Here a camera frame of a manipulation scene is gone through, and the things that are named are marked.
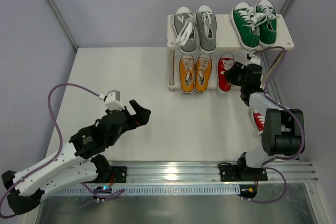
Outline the red sneaker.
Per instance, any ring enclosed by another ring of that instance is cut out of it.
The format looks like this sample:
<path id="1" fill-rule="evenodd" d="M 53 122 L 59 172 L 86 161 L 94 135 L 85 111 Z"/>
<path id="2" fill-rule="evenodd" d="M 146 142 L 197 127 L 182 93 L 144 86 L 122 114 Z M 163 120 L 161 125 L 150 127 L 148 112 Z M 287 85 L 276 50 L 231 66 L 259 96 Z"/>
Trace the red sneaker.
<path id="1" fill-rule="evenodd" d="M 231 90 L 231 84 L 225 79 L 225 72 L 234 65 L 234 56 L 230 52 L 224 53 L 217 63 L 217 89 L 221 93 Z"/>
<path id="2" fill-rule="evenodd" d="M 250 120 L 257 129 L 257 134 L 261 135 L 264 130 L 265 118 L 261 113 L 259 113 L 255 109 L 250 109 L 249 113 L 250 113 Z"/>

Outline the orange sneaker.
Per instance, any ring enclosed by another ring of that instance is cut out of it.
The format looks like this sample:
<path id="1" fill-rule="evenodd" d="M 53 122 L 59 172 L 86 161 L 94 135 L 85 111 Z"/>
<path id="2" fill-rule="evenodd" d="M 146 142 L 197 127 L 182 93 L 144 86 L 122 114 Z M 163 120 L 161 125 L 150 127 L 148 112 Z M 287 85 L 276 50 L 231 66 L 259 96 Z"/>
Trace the orange sneaker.
<path id="1" fill-rule="evenodd" d="M 200 54 L 196 61 L 195 91 L 204 93 L 207 90 L 212 72 L 212 59 L 209 55 Z"/>
<path id="2" fill-rule="evenodd" d="M 182 56 L 179 63 L 181 91 L 190 94 L 195 87 L 195 62 L 193 56 Z"/>

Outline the green sneaker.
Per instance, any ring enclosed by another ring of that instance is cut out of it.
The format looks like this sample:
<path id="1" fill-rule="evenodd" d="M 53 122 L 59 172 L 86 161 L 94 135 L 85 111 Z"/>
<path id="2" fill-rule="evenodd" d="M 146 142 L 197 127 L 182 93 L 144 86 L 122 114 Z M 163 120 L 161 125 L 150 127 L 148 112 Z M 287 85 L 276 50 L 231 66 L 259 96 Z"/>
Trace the green sneaker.
<path id="1" fill-rule="evenodd" d="M 262 47 L 271 47 L 277 39 L 277 13 L 273 4 L 268 0 L 260 0 L 255 6 L 259 14 L 259 44 Z"/>
<path id="2" fill-rule="evenodd" d="M 230 21 L 241 47 L 245 50 L 254 50 L 259 45 L 258 20 L 254 8 L 246 2 L 239 2 L 232 9 Z"/>

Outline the grey sneaker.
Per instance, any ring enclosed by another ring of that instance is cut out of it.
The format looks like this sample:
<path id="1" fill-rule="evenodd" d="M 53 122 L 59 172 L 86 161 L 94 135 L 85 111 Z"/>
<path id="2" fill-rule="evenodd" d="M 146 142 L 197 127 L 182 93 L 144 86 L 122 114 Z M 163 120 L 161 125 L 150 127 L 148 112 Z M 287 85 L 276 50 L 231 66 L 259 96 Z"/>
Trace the grey sneaker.
<path id="1" fill-rule="evenodd" d="M 217 47 L 217 19 L 211 7 L 201 5 L 196 10 L 195 25 L 200 51 L 203 54 L 213 54 Z"/>
<path id="2" fill-rule="evenodd" d="M 183 55 L 190 56 L 197 49 L 195 29 L 192 11 L 186 6 L 179 7 L 173 15 L 173 30 L 175 43 Z"/>

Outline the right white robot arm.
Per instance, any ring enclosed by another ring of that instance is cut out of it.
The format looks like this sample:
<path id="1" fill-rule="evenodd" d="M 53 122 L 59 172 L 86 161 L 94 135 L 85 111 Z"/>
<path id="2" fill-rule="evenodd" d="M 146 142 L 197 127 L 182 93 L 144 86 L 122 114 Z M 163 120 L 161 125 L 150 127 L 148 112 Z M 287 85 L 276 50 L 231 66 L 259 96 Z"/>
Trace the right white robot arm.
<path id="1" fill-rule="evenodd" d="M 267 180 L 265 165 L 276 160 L 292 160 L 305 149 L 303 112 L 289 109 L 273 100 L 261 88 L 262 67 L 236 62 L 225 72 L 225 79 L 240 87 L 241 100 L 265 118 L 261 145 L 244 152 L 235 165 L 220 166 L 221 180 Z"/>

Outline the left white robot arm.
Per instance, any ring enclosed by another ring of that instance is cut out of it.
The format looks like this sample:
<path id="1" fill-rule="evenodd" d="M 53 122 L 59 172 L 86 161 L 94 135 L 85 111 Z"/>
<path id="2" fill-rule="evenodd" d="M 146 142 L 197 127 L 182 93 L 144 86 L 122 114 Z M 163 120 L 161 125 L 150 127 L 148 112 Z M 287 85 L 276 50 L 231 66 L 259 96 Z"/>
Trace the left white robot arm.
<path id="1" fill-rule="evenodd" d="M 120 136 L 149 122 L 151 111 L 131 100 L 135 114 L 127 108 L 106 110 L 106 114 L 93 125 L 80 129 L 66 142 L 61 152 L 25 171 L 8 170 L 2 174 L 3 184 L 9 191 L 7 202 L 15 215 L 35 209 L 51 194 L 80 183 L 105 183 L 112 168 L 102 155 Z"/>

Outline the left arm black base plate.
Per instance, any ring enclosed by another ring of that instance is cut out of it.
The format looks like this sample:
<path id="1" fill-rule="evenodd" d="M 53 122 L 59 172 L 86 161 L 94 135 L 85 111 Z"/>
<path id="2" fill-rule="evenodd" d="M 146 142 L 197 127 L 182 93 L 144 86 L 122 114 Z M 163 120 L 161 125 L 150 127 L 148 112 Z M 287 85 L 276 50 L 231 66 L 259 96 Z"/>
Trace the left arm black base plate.
<path id="1" fill-rule="evenodd" d="M 127 182 L 127 171 L 126 166 L 112 166 L 110 175 L 108 176 L 109 184 L 123 184 Z"/>

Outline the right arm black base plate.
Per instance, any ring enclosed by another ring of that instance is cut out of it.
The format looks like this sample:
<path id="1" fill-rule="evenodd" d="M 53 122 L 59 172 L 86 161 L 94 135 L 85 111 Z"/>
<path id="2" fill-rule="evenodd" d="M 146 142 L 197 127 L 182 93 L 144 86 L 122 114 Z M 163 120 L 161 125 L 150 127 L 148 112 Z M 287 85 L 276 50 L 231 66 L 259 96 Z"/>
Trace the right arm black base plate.
<path id="1" fill-rule="evenodd" d="M 264 168 L 241 168 L 238 165 L 233 164 L 220 164 L 218 169 L 222 182 L 265 182 L 268 180 Z"/>

